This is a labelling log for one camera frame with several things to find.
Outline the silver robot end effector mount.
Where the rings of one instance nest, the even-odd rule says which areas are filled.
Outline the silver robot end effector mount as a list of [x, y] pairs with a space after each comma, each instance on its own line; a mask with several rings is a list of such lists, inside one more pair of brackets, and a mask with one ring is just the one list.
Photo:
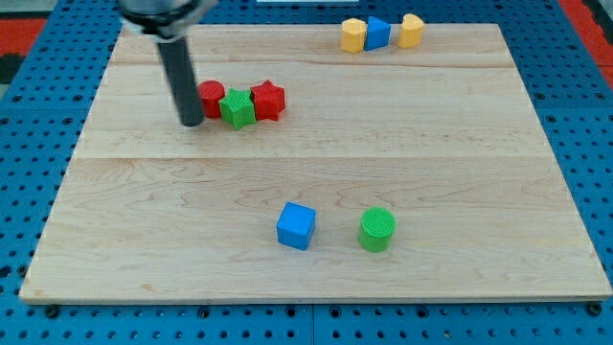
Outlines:
[[118, 0], [123, 24], [153, 40], [177, 40], [218, 4], [217, 0]]

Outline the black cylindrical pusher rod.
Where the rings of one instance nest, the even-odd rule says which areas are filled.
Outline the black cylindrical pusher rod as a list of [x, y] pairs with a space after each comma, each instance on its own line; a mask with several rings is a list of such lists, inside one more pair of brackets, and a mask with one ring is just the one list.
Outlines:
[[197, 93], [188, 42], [181, 37], [170, 43], [158, 43], [157, 49], [167, 82], [183, 127], [197, 127], [204, 121], [204, 111]]

